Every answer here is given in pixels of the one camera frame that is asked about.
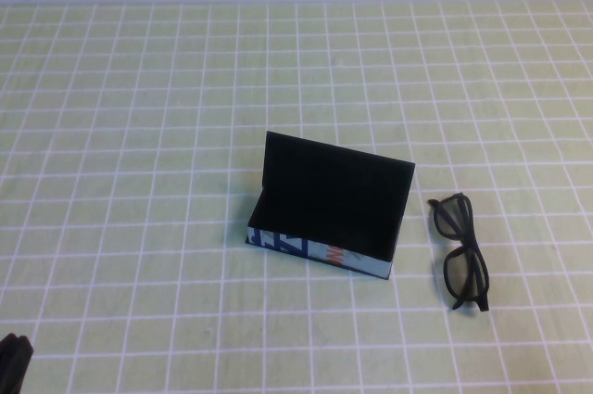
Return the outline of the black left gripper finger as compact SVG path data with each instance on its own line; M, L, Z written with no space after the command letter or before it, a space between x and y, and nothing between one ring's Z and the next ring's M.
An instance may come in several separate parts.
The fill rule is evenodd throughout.
M30 340L26 336L17 337L12 369L12 392L14 394L20 393L32 355L33 347Z
M1 340L1 394L19 393L19 338L8 334Z

